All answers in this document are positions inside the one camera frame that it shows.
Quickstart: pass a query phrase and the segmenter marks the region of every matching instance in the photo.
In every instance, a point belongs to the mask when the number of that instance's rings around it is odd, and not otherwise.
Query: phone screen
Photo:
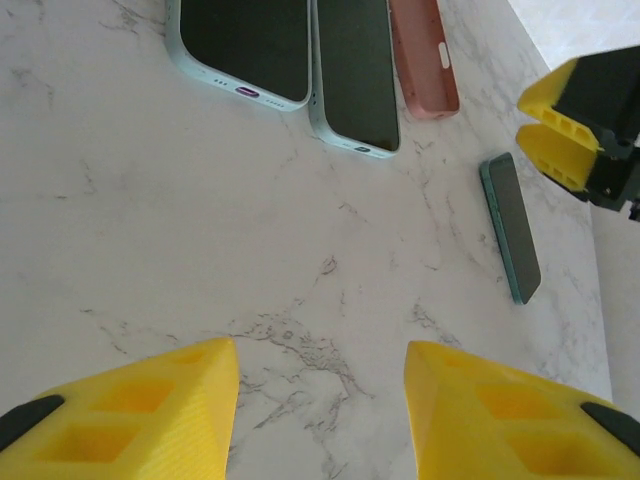
[[[512,269],[521,303],[527,303],[540,285],[540,266],[536,256],[527,211],[524,207],[516,167],[511,155],[503,155],[489,163],[491,187],[495,195],[497,212],[502,224],[508,251],[500,245],[507,273]]]
[[[386,0],[317,0],[327,122],[339,135],[396,151],[400,144]]]
[[[309,90],[307,0],[182,0],[180,33],[199,62],[300,102]]]

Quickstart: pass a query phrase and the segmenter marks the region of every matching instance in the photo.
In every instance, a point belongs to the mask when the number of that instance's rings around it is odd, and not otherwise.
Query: white marble countertop
[[[402,106],[402,150],[375,163],[305,109],[185,77],[162,0],[0,0],[0,408],[233,335],[230,480],[406,480],[409,340],[610,397],[589,210],[514,141],[546,67],[506,0],[441,5],[462,111]],[[507,150],[543,272],[526,307],[477,173]]]

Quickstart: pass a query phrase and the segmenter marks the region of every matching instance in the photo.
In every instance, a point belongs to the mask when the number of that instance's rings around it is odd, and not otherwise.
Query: phone charging port
[[[258,92],[254,92],[253,90],[247,87],[238,87],[236,88],[236,92],[238,92],[240,95],[244,95],[245,97],[250,97],[250,98],[258,98],[260,96]]]

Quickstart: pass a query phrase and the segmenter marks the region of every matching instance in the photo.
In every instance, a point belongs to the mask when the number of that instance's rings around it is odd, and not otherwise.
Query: mint green smartphone
[[[502,262],[513,301],[525,305],[540,286],[541,275],[516,166],[510,153],[480,165]]]

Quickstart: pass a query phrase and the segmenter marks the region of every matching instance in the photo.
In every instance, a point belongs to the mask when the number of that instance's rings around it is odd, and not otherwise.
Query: pink silicone case
[[[460,99],[437,0],[390,0],[396,68],[407,108],[418,119],[455,114]],[[444,44],[448,68],[443,65]]]

